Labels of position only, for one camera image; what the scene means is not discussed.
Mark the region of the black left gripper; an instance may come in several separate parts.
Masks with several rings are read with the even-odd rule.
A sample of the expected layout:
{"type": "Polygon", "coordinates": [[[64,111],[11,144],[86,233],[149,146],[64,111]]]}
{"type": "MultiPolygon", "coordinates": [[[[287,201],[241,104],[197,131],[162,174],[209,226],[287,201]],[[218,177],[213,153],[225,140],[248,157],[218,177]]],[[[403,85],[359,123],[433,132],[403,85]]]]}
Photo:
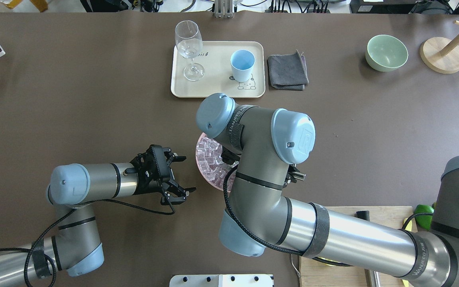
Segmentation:
{"type": "Polygon", "coordinates": [[[171,163],[184,161],[186,156],[177,155],[170,147],[150,145],[130,162],[137,174],[137,186],[133,195],[159,193],[162,195],[162,206],[184,203],[196,191],[196,187],[184,188],[176,182],[170,182],[173,178],[171,163]]]}

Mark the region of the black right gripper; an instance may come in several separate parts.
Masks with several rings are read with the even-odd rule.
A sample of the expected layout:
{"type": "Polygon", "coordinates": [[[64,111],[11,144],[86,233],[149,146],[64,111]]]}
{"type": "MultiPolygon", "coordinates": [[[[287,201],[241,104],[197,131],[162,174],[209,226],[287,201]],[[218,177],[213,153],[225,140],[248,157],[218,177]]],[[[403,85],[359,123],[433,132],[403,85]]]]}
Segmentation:
{"type": "Polygon", "coordinates": [[[284,180],[283,187],[287,187],[290,183],[297,183],[298,181],[304,181],[306,174],[299,171],[296,164],[288,165],[288,171],[284,180]]]}

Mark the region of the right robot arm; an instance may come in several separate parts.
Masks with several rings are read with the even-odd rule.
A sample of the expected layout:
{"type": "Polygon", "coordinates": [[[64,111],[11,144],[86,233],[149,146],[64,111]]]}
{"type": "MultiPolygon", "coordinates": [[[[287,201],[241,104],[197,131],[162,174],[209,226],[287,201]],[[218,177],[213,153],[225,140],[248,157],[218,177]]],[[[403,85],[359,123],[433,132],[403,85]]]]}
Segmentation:
{"type": "Polygon", "coordinates": [[[303,180],[296,165],[315,142],[312,119],[283,108],[239,105],[224,93],[205,98],[197,127],[239,163],[219,240],[243,256],[265,248],[352,265],[409,281],[416,287],[459,287],[459,156],[446,164],[427,232],[394,229],[288,198],[288,181],[303,180]]]}

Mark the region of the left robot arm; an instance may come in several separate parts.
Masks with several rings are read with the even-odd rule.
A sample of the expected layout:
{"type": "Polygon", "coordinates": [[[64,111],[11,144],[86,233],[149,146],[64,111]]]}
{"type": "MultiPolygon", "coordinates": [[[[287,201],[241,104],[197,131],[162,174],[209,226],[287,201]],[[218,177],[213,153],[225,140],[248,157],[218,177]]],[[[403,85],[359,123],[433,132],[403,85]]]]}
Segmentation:
{"type": "Polygon", "coordinates": [[[169,147],[150,145],[130,162],[54,168],[46,198],[57,219],[32,243],[0,248],[0,287],[30,287],[44,278],[53,286],[62,270],[77,277],[98,269],[104,251],[92,205],[107,202],[171,216],[196,190],[175,181],[171,164],[185,160],[169,147]]]}

